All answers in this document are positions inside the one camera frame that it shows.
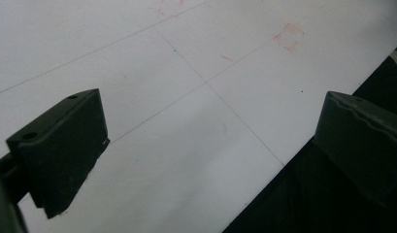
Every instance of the white floor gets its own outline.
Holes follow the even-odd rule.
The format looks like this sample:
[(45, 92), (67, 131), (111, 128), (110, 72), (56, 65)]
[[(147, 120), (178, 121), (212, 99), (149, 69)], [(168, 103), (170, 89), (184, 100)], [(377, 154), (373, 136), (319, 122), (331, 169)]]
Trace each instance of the white floor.
[(396, 47), (397, 0), (0, 0), (0, 157), (99, 88), (112, 143), (30, 232), (221, 232)]

